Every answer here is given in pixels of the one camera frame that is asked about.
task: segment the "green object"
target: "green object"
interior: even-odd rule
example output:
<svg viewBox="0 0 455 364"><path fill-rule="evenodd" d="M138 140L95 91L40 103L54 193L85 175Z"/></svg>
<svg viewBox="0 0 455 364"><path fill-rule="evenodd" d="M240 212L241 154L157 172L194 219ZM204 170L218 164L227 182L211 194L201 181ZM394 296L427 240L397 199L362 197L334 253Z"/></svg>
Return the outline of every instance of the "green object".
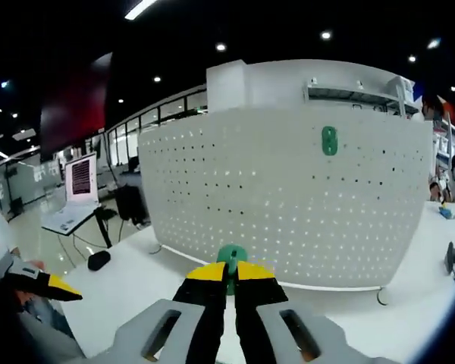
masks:
<svg viewBox="0 0 455 364"><path fill-rule="evenodd" d="M239 245L228 244L220 248L216 262L225 262L227 264L227 273L229 274L227 280L228 296L234 295L234 274L236 273L237 262L247 262L247 260L248 253Z"/></svg>
<svg viewBox="0 0 455 364"><path fill-rule="evenodd" d="M334 127L322 129L322 150L325 155L336 155L338 148L337 131Z"/></svg>

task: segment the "white desk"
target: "white desk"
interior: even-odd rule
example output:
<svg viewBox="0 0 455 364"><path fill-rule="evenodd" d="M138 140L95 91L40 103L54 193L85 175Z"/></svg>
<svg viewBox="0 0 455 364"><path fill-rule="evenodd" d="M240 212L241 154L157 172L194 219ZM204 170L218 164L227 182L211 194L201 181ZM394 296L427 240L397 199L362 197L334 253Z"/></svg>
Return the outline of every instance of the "white desk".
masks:
<svg viewBox="0 0 455 364"><path fill-rule="evenodd" d="M315 312L339 324L348 343L365 355L408 362L430 338L453 300L455 284L444 273L442 262L451 240L455 243L455 220L445 220L438 214L438 204L428 202L412 244L387 287L386 307L377 303L375 292L289 287L285 292L291 300L307 302ZM116 329L156 300L171 299L185 274L198 266L166 249L149 255L147 244L155 241L151 227L139 231L109 250L111 261L100 271L90 272L82 264L65 278L84 297L62 306L88 357L110 347ZM228 297L218 360L243 363L234 318L234 299Z"/></svg>

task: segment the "laptop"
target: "laptop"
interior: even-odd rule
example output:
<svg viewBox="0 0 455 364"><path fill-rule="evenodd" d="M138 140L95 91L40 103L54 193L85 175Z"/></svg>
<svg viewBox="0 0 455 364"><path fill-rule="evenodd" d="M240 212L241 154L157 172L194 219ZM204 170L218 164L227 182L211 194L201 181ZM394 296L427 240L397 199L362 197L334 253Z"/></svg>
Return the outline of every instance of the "laptop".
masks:
<svg viewBox="0 0 455 364"><path fill-rule="evenodd" d="M93 216L99 207L95 153L65 165L65 189L66 205L54 214L44 215L42 227L69 235Z"/></svg>

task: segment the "curved white partition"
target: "curved white partition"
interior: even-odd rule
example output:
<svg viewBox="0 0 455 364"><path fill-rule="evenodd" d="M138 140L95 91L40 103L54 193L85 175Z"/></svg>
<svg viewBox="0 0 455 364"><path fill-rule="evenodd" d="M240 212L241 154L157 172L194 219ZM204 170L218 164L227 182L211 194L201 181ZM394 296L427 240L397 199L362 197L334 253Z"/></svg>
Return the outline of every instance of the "curved white partition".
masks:
<svg viewBox="0 0 455 364"><path fill-rule="evenodd" d="M337 130L337 153L322 129ZM386 285L428 195L431 123L381 112L231 109L142 133L143 188L158 240L214 261L244 246L279 281Z"/></svg>

